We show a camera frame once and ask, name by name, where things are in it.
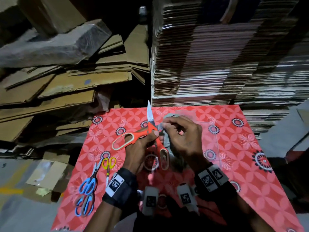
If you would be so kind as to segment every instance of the floor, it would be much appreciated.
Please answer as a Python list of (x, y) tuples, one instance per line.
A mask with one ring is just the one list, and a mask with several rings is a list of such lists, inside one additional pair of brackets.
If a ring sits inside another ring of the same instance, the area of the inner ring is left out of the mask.
[[(45, 204), (26, 199), (19, 191), (7, 194), (9, 188), (20, 189), (37, 164), (37, 161), (0, 159), (0, 232), (50, 231), (61, 199)], [(299, 214), (298, 218), (309, 232), (309, 214)]]

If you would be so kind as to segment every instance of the red tablecloth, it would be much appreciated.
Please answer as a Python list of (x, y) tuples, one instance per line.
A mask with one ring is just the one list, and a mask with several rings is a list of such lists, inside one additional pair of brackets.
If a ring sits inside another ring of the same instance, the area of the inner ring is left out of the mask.
[[(154, 107), (152, 111), (156, 124), (162, 122), (166, 114), (175, 113), (176, 110), (190, 111), (196, 121), (211, 122), (203, 124), (204, 156), (221, 164), (221, 168), (239, 195), (275, 231), (304, 231), (238, 105)], [(147, 126), (146, 120), (146, 108), (111, 109), (110, 112), (94, 118), (52, 230), (82, 231), (86, 227), (94, 212), (85, 218), (75, 216), (75, 201), (80, 196), (78, 187), (91, 175), (94, 163), (99, 162), (102, 154), (114, 156), (117, 160), (111, 175), (121, 168), (125, 160), (125, 151), (112, 150), (111, 143), (124, 131), (134, 132)], [(102, 167), (98, 171), (97, 178), (95, 210), (105, 192), (106, 170)], [(169, 216), (164, 205), (164, 196), (170, 195), (180, 203), (176, 187), (183, 182), (194, 185), (193, 178), (194, 174), (190, 169), (186, 169), (183, 173), (170, 170), (150, 173), (144, 169), (138, 174), (137, 179), (141, 190), (149, 185), (159, 188), (162, 195), (159, 197), (156, 213)], [(225, 223), (214, 202), (206, 202), (198, 197), (196, 200), (198, 205), (208, 208), (199, 209), (201, 213), (214, 221)]]

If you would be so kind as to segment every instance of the white marker tag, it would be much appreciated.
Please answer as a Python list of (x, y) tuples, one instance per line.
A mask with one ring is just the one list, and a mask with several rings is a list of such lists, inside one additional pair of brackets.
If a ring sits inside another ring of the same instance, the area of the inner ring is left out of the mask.
[(211, 192), (218, 188), (217, 184), (215, 183), (214, 179), (210, 176), (207, 170), (198, 174), (199, 178), (202, 180), (203, 184), (205, 185), (206, 189)]
[(119, 187), (121, 186), (121, 184), (124, 182), (125, 180), (118, 174), (116, 174), (113, 179), (110, 181), (110, 183), (108, 184), (108, 186), (105, 189), (105, 192), (113, 197), (113, 195), (115, 194), (115, 192), (119, 189)]
[(218, 165), (214, 164), (208, 168), (208, 170), (211, 172), (211, 175), (214, 179), (217, 180), (217, 182), (222, 186), (224, 183), (229, 181), (229, 178), (227, 175), (222, 172), (222, 170), (219, 168)]

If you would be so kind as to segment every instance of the hand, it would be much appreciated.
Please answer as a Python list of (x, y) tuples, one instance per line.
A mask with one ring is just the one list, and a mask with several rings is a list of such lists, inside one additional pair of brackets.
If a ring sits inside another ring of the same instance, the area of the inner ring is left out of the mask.
[[(140, 129), (137, 132), (144, 131), (147, 128)], [(145, 160), (146, 149), (153, 145), (153, 142), (159, 136), (158, 131), (154, 131), (147, 136), (138, 139), (134, 144), (130, 144), (126, 147), (126, 159), (123, 164), (123, 168), (130, 170), (133, 174), (137, 174), (143, 168), (143, 162)], [(125, 142), (131, 139), (130, 135), (125, 136)]]
[(185, 116), (167, 117), (163, 120), (162, 126), (175, 149), (193, 171), (203, 171), (210, 166), (210, 162), (203, 156), (202, 126)]

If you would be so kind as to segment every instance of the plastic sheet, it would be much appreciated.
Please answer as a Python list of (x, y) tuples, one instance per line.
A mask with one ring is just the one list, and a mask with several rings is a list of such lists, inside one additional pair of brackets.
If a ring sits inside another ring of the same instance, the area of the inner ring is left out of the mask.
[(68, 33), (47, 40), (31, 29), (17, 41), (0, 48), (0, 67), (77, 64), (89, 59), (111, 34), (100, 19), (86, 22)]

